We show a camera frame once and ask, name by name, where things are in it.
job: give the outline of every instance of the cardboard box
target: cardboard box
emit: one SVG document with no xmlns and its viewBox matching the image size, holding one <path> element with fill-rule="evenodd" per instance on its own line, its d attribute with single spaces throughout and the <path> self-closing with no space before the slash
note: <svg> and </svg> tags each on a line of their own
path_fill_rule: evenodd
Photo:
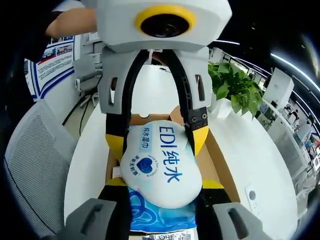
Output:
<svg viewBox="0 0 320 240">
<path fill-rule="evenodd" d="M 178 106 L 171 114 L 150 114 L 146 118 L 142 118 L 138 114 L 133 114 L 130 125 L 145 125 L 156 120 L 170 120 L 180 125 L 184 124 L 183 118 L 180 114 L 180 107 Z M 196 156 L 196 160 L 203 180 L 213 180 L 220 183 L 224 186 L 224 189 L 232 202 L 240 202 L 235 182 L 224 155 L 210 130 L 201 151 Z M 118 160 L 115 158 L 113 153 L 109 151 L 105 175 L 106 184 L 110 179 L 112 179 L 113 168 L 117 166 L 119 166 Z"/>
</svg>

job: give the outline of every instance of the blue package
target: blue package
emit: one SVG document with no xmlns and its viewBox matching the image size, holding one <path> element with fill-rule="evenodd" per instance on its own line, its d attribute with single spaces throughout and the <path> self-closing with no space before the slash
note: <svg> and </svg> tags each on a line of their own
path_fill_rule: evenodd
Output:
<svg viewBox="0 0 320 240">
<path fill-rule="evenodd" d="M 166 209 L 148 202 L 138 191 L 128 189 L 133 215 L 131 231 L 170 233 L 197 227 L 194 201 L 181 208 Z"/>
</svg>

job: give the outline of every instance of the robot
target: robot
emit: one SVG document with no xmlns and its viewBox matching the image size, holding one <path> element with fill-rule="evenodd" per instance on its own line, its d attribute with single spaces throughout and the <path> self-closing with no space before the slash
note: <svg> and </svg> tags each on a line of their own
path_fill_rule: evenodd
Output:
<svg viewBox="0 0 320 240">
<path fill-rule="evenodd" d="M 98 0 L 96 14 L 99 37 L 106 43 L 98 85 L 100 108 L 106 114 L 106 141 L 116 158 L 126 150 L 133 89 L 149 49 L 163 50 L 196 156 L 209 130 L 206 107 L 212 84 L 207 45 L 220 36 L 232 15 L 228 1 Z"/>
</svg>

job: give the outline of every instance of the camera lens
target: camera lens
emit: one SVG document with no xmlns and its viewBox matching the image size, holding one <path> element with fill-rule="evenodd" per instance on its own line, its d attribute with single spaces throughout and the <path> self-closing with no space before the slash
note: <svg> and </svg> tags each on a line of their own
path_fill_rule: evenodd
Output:
<svg viewBox="0 0 320 240">
<path fill-rule="evenodd" d="M 183 17 L 173 14 L 154 15 L 141 24 L 141 30 L 152 37 L 172 38 L 185 33 L 189 23 Z"/>
</svg>

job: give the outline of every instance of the white desk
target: white desk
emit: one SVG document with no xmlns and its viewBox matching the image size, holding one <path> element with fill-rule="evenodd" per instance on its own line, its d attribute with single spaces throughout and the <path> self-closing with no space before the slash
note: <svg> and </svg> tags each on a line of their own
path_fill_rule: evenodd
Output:
<svg viewBox="0 0 320 240">
<path fill-rule="evenodd" d="M 132 113 L 169 114 L 179 104 L 172 75 L 144 65 L 133 90 Z M 109 148 L 104 114 L 97 106 L 76 146 L 65 188 L 64 218 L 89 198 L 97 198 L 105 184 Z M 225 120 L 208 123 L 229 166 L 241 203 L 248 209 L 245 187 L 253 184 L 259 199 L 263 229 L 285 239 L 297 226 L 294 187 L 280 153 L 260 123 L 232 112 Z"/>
</svg>

